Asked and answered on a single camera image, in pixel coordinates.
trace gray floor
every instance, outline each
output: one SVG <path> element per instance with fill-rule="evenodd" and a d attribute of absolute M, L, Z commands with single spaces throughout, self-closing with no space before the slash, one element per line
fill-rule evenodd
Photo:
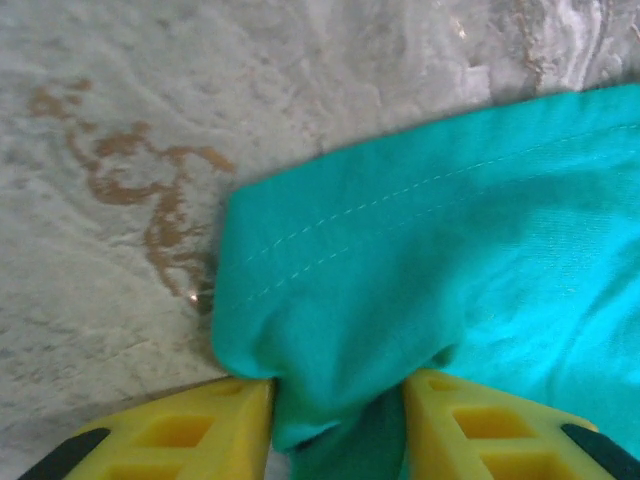
<path fill-rule="evenodd" d="M 191 297 L 207 310 L 234 188 L 419 122 L 634 81 L 639 6 L 0 0 L 0 480 L 90 419 L 221 374 Z"/>

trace brown stain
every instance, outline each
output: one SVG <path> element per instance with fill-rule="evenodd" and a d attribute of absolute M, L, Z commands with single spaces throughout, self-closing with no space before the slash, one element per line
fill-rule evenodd
<path fill-rule="evenodd" d="M 82 79 L 67 87 L 78 92 L 87 92 L 92 82 Z M 92 148 L 83 149 L 79 137 L 95 133 L 98 125 L 87 122 L 72 113 L 74 106 L 82 104 L 77 94 L 64 94 L 60 98 L 50 94 L 46 87 L 37 88 L 29 101 L 29 112 L 33 117 L 54 118 L 63 123 L 66 146 L 74 159 L 87 174 L 87 186 L 92 195 L 105 205 L 143 205 L 153 198 L 156 206 L 142 234 L 142 243 L 147 260 L 154 266 L 162 283 L 175 296 L 184 295 L 180 285 L 171 277 L 170 270 L 186 272 L 191 285 L 209 288 L 207 266 L 212 258 L 207 252 L 199 252 L 192 246 L 207 231 L 206 224 L 190 224 L 184 213 L 184 190 L 189 188 L 189 175 L 185 166 L 188 155 L 196 155 L 208 162 L 212 169 L 234 173 L 235 166 L 211 147 L 172 145 L 157 148 L 148 138 L 151 125 L 144 121 L 134 122 L 127 131 L 114 131 L 92 142 Z M 147 152 L 158 162 L 169 162 L 176 174 L 169 184 L 151 182 L 141 187 L 122 184 L 122 168 L 108 168 L 105 159 L 112 156 L 129 158 L 139 151 Z M 210 299 L 198 298 L 194 308 L 211 308 Z"/>

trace fabric fold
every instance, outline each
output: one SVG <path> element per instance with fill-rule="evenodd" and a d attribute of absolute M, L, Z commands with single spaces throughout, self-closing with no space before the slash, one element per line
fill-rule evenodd
<path fill-rule="evenodd" d="M 398 385 L 421 366 L 640 453 L 639 100 L 632 85 L 487 109 L 232 196 L 214 351 L 278 379 L 294 478 L 400 475 Z"/>

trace teal fabric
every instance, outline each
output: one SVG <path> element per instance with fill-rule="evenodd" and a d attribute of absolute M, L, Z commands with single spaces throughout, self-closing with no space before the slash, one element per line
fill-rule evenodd
<path fill-rule="evenodd" d="M 232 196 L 214 350 L 278 380 L 293 478 L 400 476 L 398 385 L 421 366 L 640 455 L 638 105 L 632 85 L 492 108 Z"/>

